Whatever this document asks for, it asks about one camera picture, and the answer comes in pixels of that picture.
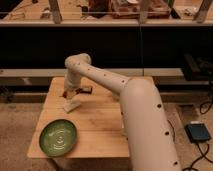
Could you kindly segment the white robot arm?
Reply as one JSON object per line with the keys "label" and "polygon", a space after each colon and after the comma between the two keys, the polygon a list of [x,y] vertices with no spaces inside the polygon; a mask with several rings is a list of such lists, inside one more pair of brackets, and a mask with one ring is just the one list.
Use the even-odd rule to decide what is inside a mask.
{"label": "white robot arm", "polygon": [[155,84],[91,65],[88,54],[65,59],[64,90],[75,91],[87,77],[119,96],[133,171],[182,171],[169,123]]}

